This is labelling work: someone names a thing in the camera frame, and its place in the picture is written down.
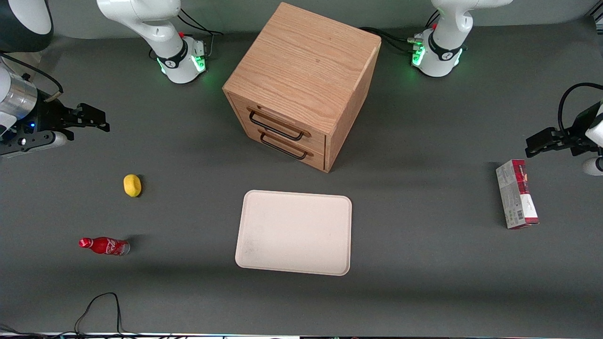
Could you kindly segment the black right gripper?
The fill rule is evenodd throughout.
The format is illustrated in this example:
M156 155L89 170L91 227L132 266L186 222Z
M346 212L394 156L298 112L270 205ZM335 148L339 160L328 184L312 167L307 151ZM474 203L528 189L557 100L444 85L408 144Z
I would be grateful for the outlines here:
M58 99L45 102L39 99L34 109L26 116L26 133L32 134L41 131L60 132L68 141L75 139L74 133L67 128L97 128L109 132L110 124L106 122L106 114L91 105L79 104L73 109L65 107Z

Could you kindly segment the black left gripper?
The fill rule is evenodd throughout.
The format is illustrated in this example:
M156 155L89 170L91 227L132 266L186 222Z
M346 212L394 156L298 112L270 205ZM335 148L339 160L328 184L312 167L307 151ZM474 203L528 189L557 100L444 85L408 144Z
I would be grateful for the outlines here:
M544 152L560 151L570 148L573 156L586 152L602 151L602 133L594 128L602 126L602 106L592 105L577 114L569 128L561 124L562 131L548 127L543 133L537 133L526 139L525 154L532 158Z

